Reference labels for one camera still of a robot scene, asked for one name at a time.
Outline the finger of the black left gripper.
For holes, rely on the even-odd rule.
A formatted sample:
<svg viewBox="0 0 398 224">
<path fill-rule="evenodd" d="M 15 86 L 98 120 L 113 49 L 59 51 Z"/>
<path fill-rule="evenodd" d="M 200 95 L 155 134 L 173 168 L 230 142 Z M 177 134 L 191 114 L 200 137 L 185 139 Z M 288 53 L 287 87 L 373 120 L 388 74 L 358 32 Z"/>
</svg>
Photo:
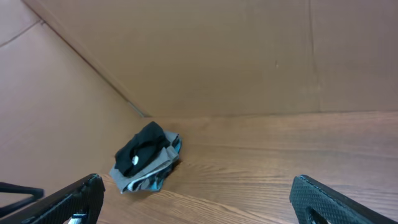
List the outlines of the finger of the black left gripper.
<svg viewBox="0 0 398 224">
<path fill-rule="evenodd" d="M 15 212 L 16 210 L 22 207 L 25 207 L 26 205 L 29 205 L 41 199 L 44 196 L 44 189 L 25 187 L 21 185 L 13 185 L 1 182 L 1 193 L 30 195 L 30 197 L 27 197 L 23 200 L 6 205 L 5 207 L 1 207 L 1 218 L 2 218 L 12 212 Z"/>
</svg>

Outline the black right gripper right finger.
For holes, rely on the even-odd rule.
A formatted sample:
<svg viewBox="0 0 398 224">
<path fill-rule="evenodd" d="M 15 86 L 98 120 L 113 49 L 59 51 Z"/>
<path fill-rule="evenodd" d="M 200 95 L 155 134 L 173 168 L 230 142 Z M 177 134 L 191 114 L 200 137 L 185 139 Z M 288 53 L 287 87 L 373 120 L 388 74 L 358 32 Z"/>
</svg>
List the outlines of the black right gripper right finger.
<svg viewBox="0 0 398 224">
<path fill-rule="evenodd" d="M 397 224 L 307 175 L 294 177 L 289 200 L 300 224 Z"/>
</svg>

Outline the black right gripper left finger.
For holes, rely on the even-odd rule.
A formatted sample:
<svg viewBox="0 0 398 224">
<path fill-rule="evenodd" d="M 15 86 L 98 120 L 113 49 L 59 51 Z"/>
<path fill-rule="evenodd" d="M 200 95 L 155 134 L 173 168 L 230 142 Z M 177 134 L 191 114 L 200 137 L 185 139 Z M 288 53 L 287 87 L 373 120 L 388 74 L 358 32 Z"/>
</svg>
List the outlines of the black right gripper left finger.
<svg viewBox="0 0 398 224">
<path fill-rule="evenodd" d="M 1 223 L 96 223 L 104 202 L 105 187 L 98 174 L 86 177 L 44 196 L 44 190 L 1 183 L 1 192 L 29 197 L 1 208 Z"/>
</svg>

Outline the black polo shirt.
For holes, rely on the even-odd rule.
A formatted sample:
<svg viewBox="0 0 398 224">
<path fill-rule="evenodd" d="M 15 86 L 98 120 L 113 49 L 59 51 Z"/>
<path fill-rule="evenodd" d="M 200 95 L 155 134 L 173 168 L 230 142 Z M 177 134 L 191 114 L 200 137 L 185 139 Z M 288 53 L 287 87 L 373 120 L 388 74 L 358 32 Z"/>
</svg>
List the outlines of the black polo shirt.
<svg viewBox="0 0 398 224">
<path fill-rule="evenodd" d="M 125 177 L 134 176 L 169 146 L 163 129 L 152 121 L 115 154 L 115 169 Z"/>
</svg>

